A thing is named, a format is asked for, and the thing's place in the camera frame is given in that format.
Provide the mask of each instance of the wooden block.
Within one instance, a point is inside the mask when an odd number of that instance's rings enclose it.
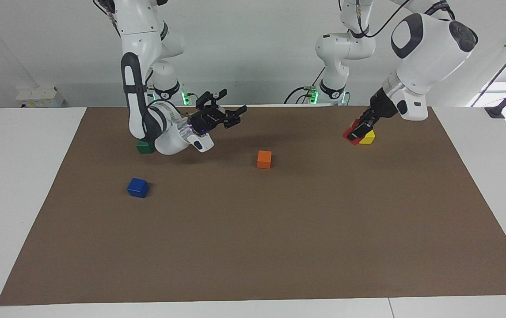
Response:
[[[154,144],[137,141],[137,150],[139,153],[154,153]]]
[[[259,150],[259,157],[257,159],[257,168],[270,169],[270,163],[272,159],[273,159],[272,152]]]
[[[370,145],[373,143],[375,138],[376,135],[374,135],[374,130],[371,130],[363,139],[361,139],[361,142],[359,144]]]

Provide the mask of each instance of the brown paper mat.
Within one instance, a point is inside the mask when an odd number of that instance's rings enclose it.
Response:
[[[506,294],[506,236],[433,112],[354,147],[363,110],[253,108],[166,157],[88,109],[0,305]]]

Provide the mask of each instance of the cable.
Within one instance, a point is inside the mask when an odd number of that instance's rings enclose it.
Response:
[[[306,95],[302,95],[301,97],[298,97],[298,99],[296,100],[296,103],[300,103],[300,98],[304,98],[304,101],[306,100],[306,97],[311,97],[312,95],[310,94],[306,94]]]
[[[325,71],[325,66],[322,68],[322,71],[320,72],[320,74],[318,75],[318,77],[316,78],[316,80],[312,83],[312,86],[315,86],[315,84],[317,83],[318,79],[320,79],[320,76],[322,76],[323,71]]]
[[[184,116],[180,110],[176,107],[176,105],[174,105],[171,101],[168,101],[166,99],[155,99],[154,101],[150,102],[146,108],[145,108],[145,113],[148,113],[148,109],[154,105],[154,103],[157,103],[157,102],[166,102],[166,103],[169,103],[172,107],[174,107],[174,109],[182,116]],[[143,131],[145,132],[145,135],[146,135],[146,126],[145,126],[145,113],[143,113],[141,115],[141,125],[143,127]]]
[[[475,43],[479,44],[479,36],[477,35],[477,33],[475,31],[473,31],[473,29],[471,29],[471,28],[469,28],[469,30],[471,30],[471,33],[475,37]]]
[[[96,6],[96,7],[97,7],[97,8],[98,8],[101,12],[103,12],[103,14],[107,15],[107,12],[105,12],[105,10],[104,10],[104,9],[102,9],[102,8],[101,8],[98,4],[96,4],[95,0],[91,0],[91,1],[94,3],[94,5],[95,5],[95,6]]]
[[[449,16],[451,16],[451,18],[453,19],[453,21],[455,21],[455,13],[453,12],[453,10],[451,10],[451,8],[447,8],[447,13],[449,14]]]
[[[360,0],[356,0],[357,1],[357,6],[360,6],[361,2]],[[386,28],[386,26],[392,21],[392,19],[394,19],[394,17],[396,16],[396,14],[398,14],[398,12],[400,12],[400,10],[402,10],[402,8],[404,6],[406,6],[406,4],[408,4],[408,2],[410,2],[411,0],[406,0],[404,1],[403,4],[400,5],[400,7],[398,7],[398,9],[396,9],[396,11],[390,16],[390,18],[388,18],[388,20],[386,20],[386,22],[384,23],[384,25],[378,30],[378,32],[376,32],[375,34],[373,35],[368,35],[366,34],[366,31],[364,31],[362,29],[362,22],[361,22],[361,16],[360,14],[357,14],[357,20],[358,20],[358,24],[359,24],[359,28],[361,29],[361,33],[363,34],[363,36],[365,38],[374,38],[375,36],[377,36],[380,32],[382,32],[382,30],[384,30],[384,28]]]
[[[351,101],[351,93],[345,92],[345,94],[349,94],[349,99],[347,100],[347,103],[345,104],[345,106],[349,106],[349,102]]]
[[[152,76],[153,73],[154,73],[154,70],[151,70],[150,74],[148,75],[148,78],[145,81],[145,86],[148,85],[148,80],[150,80],[150,77]]]
[[[284,104],[286,104],[288,102],[288,100],[290,99],[290,97],[292,97],[292,95],[294,95],[294,93],[301,91],[301,90],[305,91],[306,89],[304,87],[299,87],[299,88],[293,90],[292,93],[290,93],[290,95],[288,97],[286,97]]]
[[[503,100],[504,100],[503,98],[501,98],[501,99],[497,99],[497,100],[495,100],[495,101],[491,101],[491,102],[485,103],[485,105],[483,105],[483,106],[481,106],[481,107],[485,107],[485,106],[489,105],[489,103],[499,102],[499,101],[503,101]]]
[[[102,9],[98,4],[96,4],[95,0],[91,0],[91,1],[96,6],[96,8],[98,8],[101,12],[103,12],[103,14],[110,17],[109,15],[107,15],[107,12],[104,9]],[[121,38],[121,34],[119,33],[119,30],[117,29],[117,24],[113,23],[113,27],[115,28],[115,32],[117,32],[117,35]]]
[[[188,97],[190,97],[190,101],[192,101],[192,96],[196,97],[196,101],[198,101],[198,98],[200,98],[200,97],[198,97],[198,95],[196,95],[196,94],[194,94],[194,93],[188,93],[188,94],[186,94],[186,95],[187,95]]]

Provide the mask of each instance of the white table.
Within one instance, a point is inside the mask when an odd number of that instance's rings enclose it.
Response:
[[[482,109],[434,110],[506,233],[506,122]],[[0,293],[84,112],[0,109]],[[491,318],[506,317],[506,296],[0,307],[0,317],[46,316]]]

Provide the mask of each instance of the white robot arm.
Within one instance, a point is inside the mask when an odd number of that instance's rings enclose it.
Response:
[[[196,102],[198,111],[192,115],[180,114],[172,103],[172,97],[183,89],[164,58],[182,54],[184,42],[157,16],[159,7],[168,0],[97,1],[122,39],[123,91],[129,109],[129,130],[134,137],[154,143],[163,155],[174,155],[189,145],[205,152],[214,145],[208,134],[212,129],[221,123],[230,128],[241,122],[246,106],[229,111],[217,105],[227,95],[226,90],[216,95],[206,92]],[[146,78],[153,82],[151,92]],[[149,102],[152,91],[158,99]]]
[[[345,138],[353,144],[358,144],[381,117],[400,113],[410,121],[426,119],[425,94],[459,68],[478,42],[473,30],[455,21],[445,0],[391,1],[414,12],[392,33],[392,49],[402,63],[371,98],[365,114],[346,131]],[[330,34],[318,40],[316,52],[326,65],[320,89],[332,101],[338,101],[344,91],[348,68],[342,63],[369,57],[372,54],[369,46],[374,50],[374,42],[369,41],[374,40],[374,35],[368,35],[372,6],[372,0],[345,0],[342,21],[349,28],[342,36],[345,40]]]

